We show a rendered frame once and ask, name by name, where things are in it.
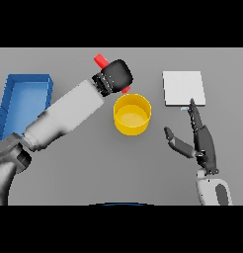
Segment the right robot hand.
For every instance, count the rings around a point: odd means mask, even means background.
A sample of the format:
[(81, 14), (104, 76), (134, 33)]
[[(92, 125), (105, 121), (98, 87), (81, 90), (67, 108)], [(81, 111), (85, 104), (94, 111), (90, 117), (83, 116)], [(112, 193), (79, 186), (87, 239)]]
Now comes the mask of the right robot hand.
[(194, 145), (189, 145), (179, 139), (167, 127), (164, 132), (169, 146), (187, 158), (196, 158), (198, 164), (205, 170), (206, 175), (219, 173), (216, 165), (216, 153), (213, 139), (209, 129), (203, 124), (200, 112), (194, 99), (191, 99), (188, 113), (191, 120), (191, 127), (194, 135)]

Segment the yellow bowl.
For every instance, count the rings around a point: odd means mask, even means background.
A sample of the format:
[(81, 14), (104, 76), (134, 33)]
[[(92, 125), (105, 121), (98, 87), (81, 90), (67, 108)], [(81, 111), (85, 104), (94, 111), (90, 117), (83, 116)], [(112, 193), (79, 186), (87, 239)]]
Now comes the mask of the yellow bowl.
[(127, 136), (137, 136), (146, 131), (151, 119), (151, 105), (140, 94), (120, 96), (114, 103), (114, 125)]

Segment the pale square measuring scale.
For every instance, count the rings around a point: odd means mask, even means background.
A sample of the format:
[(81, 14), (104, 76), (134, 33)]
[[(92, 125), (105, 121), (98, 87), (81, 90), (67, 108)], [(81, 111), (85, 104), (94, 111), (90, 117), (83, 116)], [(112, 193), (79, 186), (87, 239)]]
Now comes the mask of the pale square measuring scale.
[(197, 106), (205, 106), (203, 79), (200, 71), (163, 71), (162, 78), (167, 107), (187, 108), (191, 99), (194, 99)]

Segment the blue tray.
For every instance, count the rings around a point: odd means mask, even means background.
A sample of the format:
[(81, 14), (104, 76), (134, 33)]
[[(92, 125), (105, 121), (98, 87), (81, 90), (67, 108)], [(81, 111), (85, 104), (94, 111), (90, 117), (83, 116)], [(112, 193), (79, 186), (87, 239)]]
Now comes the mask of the blue tray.
[(0, 104), (0, 141), (21, 135), (50, 106), (53, 82), (49, 74), (8, 74)]

